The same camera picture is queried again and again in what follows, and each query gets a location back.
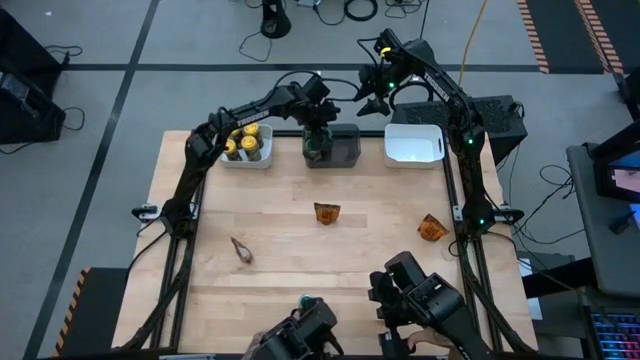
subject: yellow cable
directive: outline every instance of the yellow cable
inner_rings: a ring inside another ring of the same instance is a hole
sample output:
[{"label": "yellow cable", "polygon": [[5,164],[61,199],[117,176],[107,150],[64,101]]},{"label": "yellow cable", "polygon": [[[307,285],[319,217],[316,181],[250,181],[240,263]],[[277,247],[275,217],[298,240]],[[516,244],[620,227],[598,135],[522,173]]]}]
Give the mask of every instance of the yellow cable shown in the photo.
[{"label": "yellow cable", "polygon": [[469,40],[467,40],[467,46],[464,47],[464,55],[462,56],[462,64],[460,65],[460,76],[458,77],[459,86],[462,86],[462,74],[464,74],[464,64],[467,62],[467,53],[469,52],[469,46],[471,45],[471,40],[473,39],[473,35],[476,33],[476,28],[480,23],[480,19],[482,18],[482,14],[484,13],[484,8],[487,7],[488,2],[489,0],[484,0],[484,2],[482,3],[480,12],[478,13],[478,17],[476,18],[476,23],[473,25],[473,29],[471,30],[471,35],[469,36]]}]

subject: person's hand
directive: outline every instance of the person's hand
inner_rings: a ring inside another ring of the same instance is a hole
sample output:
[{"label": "person's hand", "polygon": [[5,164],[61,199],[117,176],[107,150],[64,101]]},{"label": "person's hand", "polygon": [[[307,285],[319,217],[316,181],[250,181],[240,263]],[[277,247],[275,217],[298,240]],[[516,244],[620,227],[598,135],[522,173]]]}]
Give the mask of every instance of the person's hand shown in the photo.
[{"label": "person's hand", "polygon": [[448,348],[450,360],[462,359],[462,354],[460,354],[458,349],[456,349],[451,340],[444,337],[433,328],[426,328],[420,331],[416,331],[413,334],[409,335],[409,337],[407,338],[409,349],[413,349],[417,344],[422,342]]}]

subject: yellow and black hazard tape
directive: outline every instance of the yellow and black hazard tape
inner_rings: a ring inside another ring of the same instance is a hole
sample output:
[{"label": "yellow and black hazard tape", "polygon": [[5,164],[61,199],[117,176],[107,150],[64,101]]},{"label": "yellow and black hazard tape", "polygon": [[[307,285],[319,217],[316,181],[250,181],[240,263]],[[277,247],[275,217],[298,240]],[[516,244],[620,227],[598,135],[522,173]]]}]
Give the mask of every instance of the yellow and black hazard tape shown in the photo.
[{"label": "yellow and black hazard tape", "polygon": [[527,35],[529,36],[529,41],[531,42],[531,47],[533,48],[538,68],[540,69],[540,72],[548,74],[549,62],[547,61],[547,56],[544,54],[544,50],[542,49],[540,37],[538,37],[538,32],[536,31],[536,26],[533,23],[533,18],[531,17],[527,1],[518,0],[518,9],[520,9],[520,16],[522,16],[524,28],[527,30]]},{"label": "yellow and black hazard tape", "polygon": [[593,8],[591,0],[574,0],[574,2],[578,7],[580,16],[582,16],[582,21],[589,33],[593,48],[596,50],[596,53],[598,53],[600,62],[602,62],[604,72],[608,73],[609,65],[611,65],[613,72],[624,74],[624,66],[616,53],[616,49],[613,48],[607,32],[604,30],[604,27],[602,27],[600,18]]},{"label": "yellow and black hazard tape", "polygon": [[71,302],[69,303],[69,308],[67,309],[67,314],[64,317],[64,322],[62,323],[62,328],[60,329],[60,333],[58,333],[58,341],[56,341],[56,348],[53,351],[52,357],[58,357],[62,354],[62,348],[64,347],[64,340],[69,332],[69,327],[71,326],[71,320],[73,320],[73,312],[76,310],[78,306],[78,301],[80,301],[80,294],[82,293],[82,289],[84,288],[84,282],[89,275],[91,268],[86,268],[80,271],[80,276],[78,277],[78,282],[76,282],[76,288],[73,291],[73,296],[71,297]]}]

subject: small brown object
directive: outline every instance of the small brown object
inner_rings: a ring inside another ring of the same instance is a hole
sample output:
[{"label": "small brown object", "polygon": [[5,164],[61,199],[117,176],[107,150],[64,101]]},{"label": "small brown object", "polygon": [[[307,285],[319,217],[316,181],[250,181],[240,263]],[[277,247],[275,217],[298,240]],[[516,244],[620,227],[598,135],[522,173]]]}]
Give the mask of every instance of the small brown object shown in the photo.
[{"label": "small brown object", "polygon": [[246,246],[242,245],[240,241],[236,240],[233,237],[231,237],[231,242],[233,243],[233,247],[236,248],[236,254],[238,254],[240,261],[245,264],[251,264],[251,262],[253,261],[253,255],[251,254],[251,251],[249,251]]},{"label": "small brown object", "polygon": [[428,241],[438,241],[441,237],[449,233],[449,230],[447,230],[438,219],[431,216],[431,214],[428,214],[422,219],[418,231],[420,232],[420,236]]},{"label": "small brown object", "polygon": [[313,203],[313,207],[316,209],[316,220],[323,225],[331,224],[340,215],[340,205]]}]

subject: wooden tabletop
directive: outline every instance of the wooden tabletop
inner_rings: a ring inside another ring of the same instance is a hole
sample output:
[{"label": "wooden tabletop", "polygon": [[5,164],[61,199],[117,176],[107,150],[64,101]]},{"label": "wooden tabletop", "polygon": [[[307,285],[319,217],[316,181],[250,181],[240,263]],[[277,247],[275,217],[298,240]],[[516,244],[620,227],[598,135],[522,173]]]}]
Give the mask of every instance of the wooden tabletop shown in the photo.
[{"label": "wooden tabletop", "polygon": [[[188,134],[165,133],[149,202],[163,204],[172,196]],[[336,313],[334,333],[347,354],[380,354],[377,334],[384,327],[376,319],[377,304],[367,298],[369,273],[383,270],[404,250],[413,253],[427,275],[437,272],[462,290],[457,259],[447,251],[453,234],[427,242],[416,231],[431,214],[453,232],[442,167],[390,169],[383,162],[382,138],[363,138],[361,146],[354,168],[308,169],[300,138],[275,138],[268,170],[227,169],[218,163],[209,171],[179,351],[243,353],[256,332],[276,325],[300,295],[311,294],[323,297]],[[452,166],[462,200],[457,161]],[[487,191],[501,203],[488,143],[482,167]],[[340,205],[337,222],[317,222],[314,202]],[[162,231],[162,225],[152,225],[139,238],[136,252]],[[492,231],[510,236],[506,225]],[[251,265],[240,262],[231,236],[251,250]],[[523,340],[536,347],[513,245],[491,235],[483,242],[496,305]],[[114,346],[128,340],[156,304],[168,243],[151,248],[131,272]],[[172,317],[173,309],[167,313],[167,319]],[[484,318],[481,322],[486,327]],[[168,343],[170,327],[165,329],[162,344]],[[403,334],[416,329],[403,329]],[[420,345],[418,352],[447,350]]]}]

